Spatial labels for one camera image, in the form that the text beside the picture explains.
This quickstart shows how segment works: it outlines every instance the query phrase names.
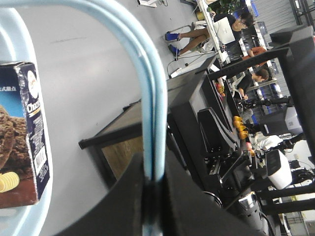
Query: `blue slipper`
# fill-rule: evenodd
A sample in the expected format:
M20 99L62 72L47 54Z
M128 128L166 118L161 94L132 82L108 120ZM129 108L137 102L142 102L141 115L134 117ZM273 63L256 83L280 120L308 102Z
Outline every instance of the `blue slipper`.
M166 40L166 41L179 40L179 39L178 39L178 36L179 36L179 33L170 33L170 32L167 32L167 33L165 34L165 40Z
M178 57L178 56L179 56L180 50L179 50L178 48L174 47L172 44L170 44L170 45L168 46L168 48L169 48L169 50L173 53L173 55L174 55L175 57Z

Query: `box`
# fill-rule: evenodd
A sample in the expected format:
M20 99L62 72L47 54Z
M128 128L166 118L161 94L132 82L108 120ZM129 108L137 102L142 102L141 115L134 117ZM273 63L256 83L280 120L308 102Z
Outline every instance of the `box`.
M37 203L49 179L35 65L0 65L0 208Z

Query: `white laptop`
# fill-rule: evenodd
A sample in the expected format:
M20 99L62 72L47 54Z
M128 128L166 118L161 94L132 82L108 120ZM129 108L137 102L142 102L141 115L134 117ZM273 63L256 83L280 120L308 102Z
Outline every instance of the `white laptop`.
M235 41L230 23L228 22L227 17L224 17L223 19L214 22L214 30L217 33L217 36L219 40L223 44L228 44L230 42Z

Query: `dark hair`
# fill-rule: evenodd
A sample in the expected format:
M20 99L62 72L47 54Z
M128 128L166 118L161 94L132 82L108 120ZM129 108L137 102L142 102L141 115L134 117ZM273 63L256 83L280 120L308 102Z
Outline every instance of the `dark hair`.
M240 15L240 18L241 18L241 20L245 20L244 23L247 27L251 26L254 23L254 19L249 12L243 12Z
M255 73L257 76L261 76L262 79L267 80L269 78L269 73L265 69L260 69Z

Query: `concrete floor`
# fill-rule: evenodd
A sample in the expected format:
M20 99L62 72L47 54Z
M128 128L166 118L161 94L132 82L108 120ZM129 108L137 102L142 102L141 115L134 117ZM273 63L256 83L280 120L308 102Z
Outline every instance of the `concrete floor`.
M164 34L196 21L193 7L180 0L168 0L167 7L157 8L139 6L137 0L118 2L148 32L167 79L166 68L174 58ZM52 236L107 193L91 157L78 142L95 135L122 107L138 100L140 88L132 60L117 38L94 18L65 6L17 10L33 39L52 148L53 194L40 234ZM169 71L180 66L173 62Z

